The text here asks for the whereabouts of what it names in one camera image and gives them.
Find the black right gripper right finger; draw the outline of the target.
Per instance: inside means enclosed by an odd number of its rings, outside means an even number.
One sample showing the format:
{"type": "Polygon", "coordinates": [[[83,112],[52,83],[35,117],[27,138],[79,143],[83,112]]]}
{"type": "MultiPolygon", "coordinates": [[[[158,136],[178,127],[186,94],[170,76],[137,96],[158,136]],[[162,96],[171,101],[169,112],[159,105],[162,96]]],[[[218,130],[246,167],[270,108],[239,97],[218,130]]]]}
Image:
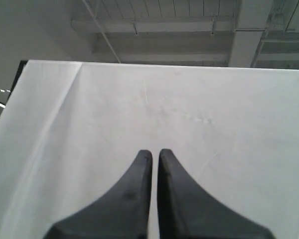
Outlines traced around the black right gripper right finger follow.
{"type": "Polygon", "coordinates": [[[161,239],[272,239],[269,229],[207,193],[172,150],[159,153],[157,212],[161,239]]]}

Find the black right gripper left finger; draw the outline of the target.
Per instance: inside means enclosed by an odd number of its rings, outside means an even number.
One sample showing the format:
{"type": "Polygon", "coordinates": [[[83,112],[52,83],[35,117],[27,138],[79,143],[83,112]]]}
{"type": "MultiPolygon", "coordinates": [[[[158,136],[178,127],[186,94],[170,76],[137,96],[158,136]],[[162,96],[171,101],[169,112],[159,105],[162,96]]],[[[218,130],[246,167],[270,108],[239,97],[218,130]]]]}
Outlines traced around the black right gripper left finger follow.
{"type": "Polygon", "coordinates": [[[146,239],[150,214],[152,154],[140,150],[102,197],[56,222],[48,239],[146,239]]]}

